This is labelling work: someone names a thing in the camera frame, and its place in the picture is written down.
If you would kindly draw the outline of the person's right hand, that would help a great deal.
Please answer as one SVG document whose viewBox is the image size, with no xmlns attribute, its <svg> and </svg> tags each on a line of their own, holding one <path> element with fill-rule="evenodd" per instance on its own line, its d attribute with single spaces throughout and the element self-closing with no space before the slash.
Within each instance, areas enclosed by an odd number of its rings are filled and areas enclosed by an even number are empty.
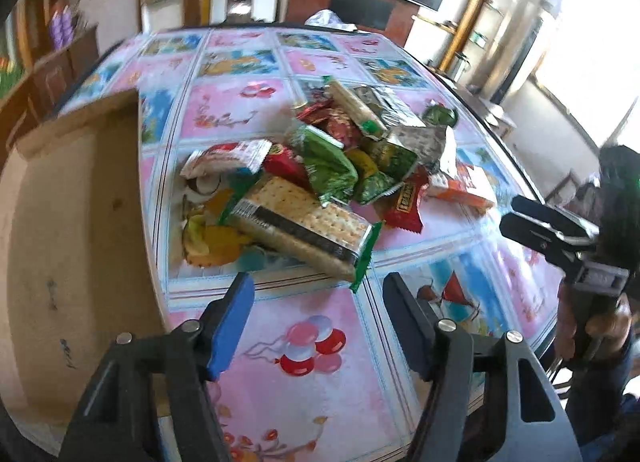
<svg viewBox="0 0 640 462">
<path fill-rule="evenodd" d="M 558 321 L 553 346 L 556 356 L 570 360 L 575 356 L 575 335 L 578 326 L 570 307 L 570 287 L 564 283 L 559 285 L 558 300 Z M 623 349 L 633 325 L 634 315 L 627 294 L 623 293 L 611 312 L 592 316 L 584 326 L 590 338 L 601 341 L 592 359 L 613 359 Z"/>
</svg>

